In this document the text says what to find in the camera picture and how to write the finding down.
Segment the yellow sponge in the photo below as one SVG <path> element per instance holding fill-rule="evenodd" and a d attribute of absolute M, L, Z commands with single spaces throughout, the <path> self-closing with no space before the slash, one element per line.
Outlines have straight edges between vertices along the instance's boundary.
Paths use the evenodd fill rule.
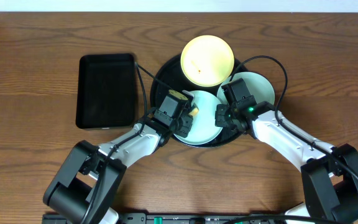
<path fill-rule="evenodd" d="M 195 115 L 198 114 L 198 112 L 199 112 L 198 107 L 197 107 L 197 106 L 193 106 L 188 114 L 189 114 L 190 116 L 195 116 Z"/>

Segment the light green plate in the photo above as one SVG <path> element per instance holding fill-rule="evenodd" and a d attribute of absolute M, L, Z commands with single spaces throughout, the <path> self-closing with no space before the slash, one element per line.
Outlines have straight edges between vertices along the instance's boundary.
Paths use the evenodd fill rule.
<path fill-rule="evenodd" d="M 212 141 L 222 131 L 222 127 L 215 125 L 216 107 L 221 101 L 207 91 L 193 90 L 190 93 L 194 95 L 192 104 L 197 106 L 199 112 L 193 117 L 188 136 L 183 138 L 175 134 L 175 137 L 190 145 L 205 144 Z"/>
<path fill-rule="evenodd" d="M 239 72 L 233 76 L 232 80 L 234 81 L 240 78 L 245 81 L 250 94 L 254 96 L 257 104 L 263 101 L 267 101 L 272 105 L 275 103 L 275 91 L 273 86 L 264 76 L 254 72 Z M 221 103 L 225 105 L 228 105 L 228 102 L 221 87 L 229 82 L 230 78 L 223 81 L 216 94 Z"/>

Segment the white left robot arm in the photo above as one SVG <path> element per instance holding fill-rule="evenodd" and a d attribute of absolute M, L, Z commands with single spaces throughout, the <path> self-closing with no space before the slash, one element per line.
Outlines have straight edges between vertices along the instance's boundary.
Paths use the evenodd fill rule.
<path fill-rule="evenodd" d="M 95 146 L 78 142 L 46 189 L 43 202 L 70 223 L 116 223 L 111 208 L 124 174 L 139 159 L 166 145 L 173 134 L 187 136 L 196 109 L 195 95 L 169 90 L 119 138 Z"/>

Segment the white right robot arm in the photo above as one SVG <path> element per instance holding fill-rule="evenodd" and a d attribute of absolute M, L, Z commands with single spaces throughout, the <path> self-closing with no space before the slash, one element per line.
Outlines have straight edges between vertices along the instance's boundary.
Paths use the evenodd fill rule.
<path fill-rule="evenodd" d="M 282 223 L 353 223 L 358 220 L 358 152 L 336 147 L 291 123 L 278 106 L 245 99 L 220 104 L 216 125 L 268 144 L 301 173 L 304 203 L 272 219 Z"/>

